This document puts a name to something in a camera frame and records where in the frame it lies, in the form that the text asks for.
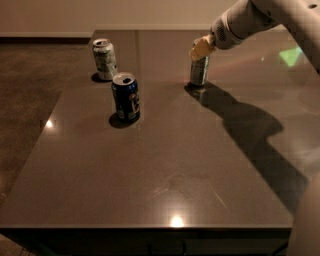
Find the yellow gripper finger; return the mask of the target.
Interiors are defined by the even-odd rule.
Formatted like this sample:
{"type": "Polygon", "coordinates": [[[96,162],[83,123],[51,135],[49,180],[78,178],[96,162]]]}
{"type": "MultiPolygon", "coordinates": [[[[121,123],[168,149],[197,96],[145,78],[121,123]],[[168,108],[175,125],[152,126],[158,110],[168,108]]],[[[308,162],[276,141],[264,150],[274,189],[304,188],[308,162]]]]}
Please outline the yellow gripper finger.
{"type": "Polygon", "coordinates": [[[189,55],[193,61],[198,61],[208,57],[214,50],[215,48],[211,47],[206,39],[200,39],[190,50],[189,55]]]}
{"type": "Polygon", "coordinates": [[[199,37],[199,38],[196,38],[194,41],[193,41],[193,44],[196,45],[198,44],[199,42],[207,42],[209,45],[212,44],[212,41],[213,41],[213,37],[208,34],[208,35],[205,35],[203,37],[199,37]]]}

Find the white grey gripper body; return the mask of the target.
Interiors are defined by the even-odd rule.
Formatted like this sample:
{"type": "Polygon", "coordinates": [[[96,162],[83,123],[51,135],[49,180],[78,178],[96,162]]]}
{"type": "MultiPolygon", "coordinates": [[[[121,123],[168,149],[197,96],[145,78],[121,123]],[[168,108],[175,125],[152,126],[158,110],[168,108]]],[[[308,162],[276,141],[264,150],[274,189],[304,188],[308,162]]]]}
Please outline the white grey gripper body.
{"type": "Polygon", "coordinates": [[[221,50],[231,49],[252,35],[277,25],[252,0],[239,0],[212,23],[210,44],[221,50]]]}

